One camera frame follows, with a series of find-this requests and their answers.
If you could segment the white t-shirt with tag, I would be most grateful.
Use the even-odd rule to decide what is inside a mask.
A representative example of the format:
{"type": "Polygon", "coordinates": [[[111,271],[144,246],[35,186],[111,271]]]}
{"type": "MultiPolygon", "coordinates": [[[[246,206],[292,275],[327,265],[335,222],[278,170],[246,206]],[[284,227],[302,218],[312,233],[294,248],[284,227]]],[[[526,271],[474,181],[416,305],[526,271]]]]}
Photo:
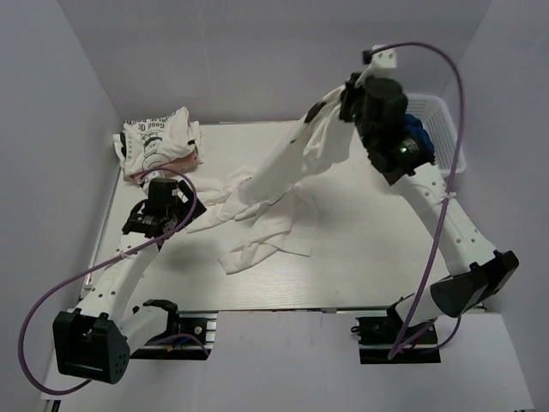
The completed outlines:
{"type": "Polygon", "coordinates": [[[273,204],[302,179],[347,160],[354,126],[339,119],[344,87],[323,96],[294,125],[255,174],[226,200],[222,222],[256,205],[273,204]]]}

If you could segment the white logo t-shirt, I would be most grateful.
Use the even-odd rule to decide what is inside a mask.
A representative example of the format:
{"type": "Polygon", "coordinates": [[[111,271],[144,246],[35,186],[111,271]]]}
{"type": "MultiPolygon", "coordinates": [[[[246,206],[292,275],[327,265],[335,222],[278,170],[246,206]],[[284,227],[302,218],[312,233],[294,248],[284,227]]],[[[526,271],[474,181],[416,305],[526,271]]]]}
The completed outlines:
{"type": "MultiPolygon", "coordinates": [[[[250,180],[254,173],[253,167],[242,166],[225,179],[195,178],[198,198],[207,211],[187,226],[186,231],[197,233],[219,226],[221,209],[229,204],[229,197],[238,186],[250,180]]],[[[312,196],[297,184],[274,204],[247,206],[230,220],[241,222],[243,232],[218,260],[226,274],[233,275],[278,251],[309,257],[317,234],[318,213],[312,196]]]]}

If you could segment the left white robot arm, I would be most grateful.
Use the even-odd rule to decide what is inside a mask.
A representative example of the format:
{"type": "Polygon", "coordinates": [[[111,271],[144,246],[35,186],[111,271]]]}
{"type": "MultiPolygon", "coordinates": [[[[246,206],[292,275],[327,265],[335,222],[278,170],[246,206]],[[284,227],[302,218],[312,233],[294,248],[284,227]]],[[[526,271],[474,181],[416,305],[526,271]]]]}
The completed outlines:
{"type": "Polygon", "coordinates": [[[60,312],[52,326],[57,369],[62,375],[116,384],[130,357],[150,341],[173,342],[181,332],[177,304],[147,300],[127,307],[167,233],[176,233],[205,212],[191,183],[155,178],[148,196],[130,211],[116,256],[77,306],[60,312]]]}

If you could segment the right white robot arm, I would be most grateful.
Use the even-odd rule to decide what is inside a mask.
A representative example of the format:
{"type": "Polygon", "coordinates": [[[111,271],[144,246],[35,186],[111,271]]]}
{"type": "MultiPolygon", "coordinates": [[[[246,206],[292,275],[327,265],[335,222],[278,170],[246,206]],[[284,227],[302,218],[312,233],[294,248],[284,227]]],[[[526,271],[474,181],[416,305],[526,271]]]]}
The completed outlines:
{"type": "Polygon", "coordinates": [[[372,166],[420,218],[449,272],[419,299],[409,295],[388,308],[389,335],[407,342],[419,326],[443,315],[457,318],[496,294],[519,261],[512,251],[498,251],[447,193],[449,180],[433,150],[405,126],[407,96],[398,82],[353,73],[341,104],[341,120],[354,123],[372,166]]]}

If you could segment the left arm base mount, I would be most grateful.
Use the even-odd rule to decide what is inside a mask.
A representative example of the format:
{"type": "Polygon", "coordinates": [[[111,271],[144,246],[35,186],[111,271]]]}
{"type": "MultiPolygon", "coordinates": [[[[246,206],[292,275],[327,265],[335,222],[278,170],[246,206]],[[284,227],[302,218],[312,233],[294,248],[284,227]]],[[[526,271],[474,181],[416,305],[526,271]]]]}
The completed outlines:
{"type": "MultiPolygon", "coordinates": [[[[206,361],[214,346],[216,313],[181,312],[169,300],[147,300],[141,309],[160,309],[166,320],[132,353],[131,359],[155,361],[206,361]]],[[[132,308],[134,314],[141,309],[132,308]]]]}

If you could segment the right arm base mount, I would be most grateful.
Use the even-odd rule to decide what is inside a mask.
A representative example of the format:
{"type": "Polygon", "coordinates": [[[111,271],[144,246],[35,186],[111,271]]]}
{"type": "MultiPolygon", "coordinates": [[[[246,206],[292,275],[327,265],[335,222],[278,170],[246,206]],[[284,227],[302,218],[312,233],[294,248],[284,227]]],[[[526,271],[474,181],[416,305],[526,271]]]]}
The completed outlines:
{"type": "Polygon", "coordinates": [[[351,334],[359,339],[359,360],[361,365],[388,364],[439,364],[438,338],[435,326],[431,324],[420,336],[419,332],[426,324],[409,328],[404,341],[413,337],[405,348],[389,359],[400,328],[395,326],[388,317],[360,317],[351,328],[351,334]]]}

